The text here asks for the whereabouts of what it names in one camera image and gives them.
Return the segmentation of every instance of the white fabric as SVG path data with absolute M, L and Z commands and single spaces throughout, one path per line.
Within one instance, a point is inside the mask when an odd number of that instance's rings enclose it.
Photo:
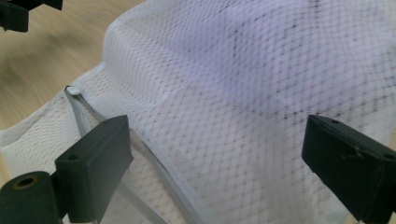
M 301 159 L 306 118 L 389 142 L 395 11 L 391 0 L 148 0 L 110 25 L 103 61 L 73 85 L 105 116 L 128 115 L 204 222 L 342 223 L 347 210 Z M 78 139 L 59 93 L 0 147 L 13 175 L 53 172 Z M 123 181 L 185 222 L 139 153 Z M 105 223 L 133 223 L 127 202 L 112 204 Z

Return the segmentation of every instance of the black clamp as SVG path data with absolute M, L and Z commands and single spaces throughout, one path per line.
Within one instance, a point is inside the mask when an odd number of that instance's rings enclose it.
M 5 30 L 27 32 L 29 11 L 42 4 L 62 10 L 63 0 L 0 0 L 0 26 Z
M 0 223 L 100 222 L 133 160 L 127 116 L 102 121 L 55 160 L 56 172 L 32 172 L 0 190 Z
M 345 124 L 309 116 L 303 159 L 349 212 L 388 223 L 396 205 L 396 152 Z

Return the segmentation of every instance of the screw hole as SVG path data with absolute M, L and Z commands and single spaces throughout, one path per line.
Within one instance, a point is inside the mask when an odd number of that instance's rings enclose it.
M 384 157 L 389 159 L 389 160 L 395 160 L 396 159 L 394 156 L 389 155 L 389 154 L 384 154 Z
M 28 176 L 14 184 L 14 189 L 27 189 L 32 187 L 37 182 L 36 176 Z
M 78 159 L 78 156 L 76 156 L 76 155 L 69 156 L 70 161 L 75 161 L 76 159 Z

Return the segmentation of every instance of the wooden surface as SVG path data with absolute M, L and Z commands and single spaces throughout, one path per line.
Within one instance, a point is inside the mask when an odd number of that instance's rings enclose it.
M 96 66 L 107 26 L 142 1 L 65 0 L 63 11 L 46 6 L 31 11 L 28 33 L 0 31 L 0 130 L 25 119 Z M 0 154 L 0 186 L 7 179 Z M 346 223 L 355 222 L 349 217 Z

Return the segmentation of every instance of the black plastic part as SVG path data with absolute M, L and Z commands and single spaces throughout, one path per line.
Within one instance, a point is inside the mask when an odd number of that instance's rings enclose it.
M 32 172 L 8 181 L 0 191 L 0 223 L 59 224 L 50 175 Z
M 62 10 L 63 0 L 0 0 L 0 26 L 5 30 L 27 32 L 29 11 L 42 4 Z
M 70 195 L 67 194 L 67 185 L 61 183 L 57 171 L 50 176 L 50 179 L 55 192 L 55 201 L 58 205 L 59 217 L 63 218 L 67 214 L 67 209 L 70 204 Z
M 0 0 L 0 26 L 5 30 L 27 32 L 29 10 Z
M 71 222 L 100 221 L 133 160 L 127 116 L 107 119 L 56 161 L 59 182 L 69 196 Z
M 389 222 L 396 152 L 337 120 L 309 116 L 303 159 L 357 220 Z

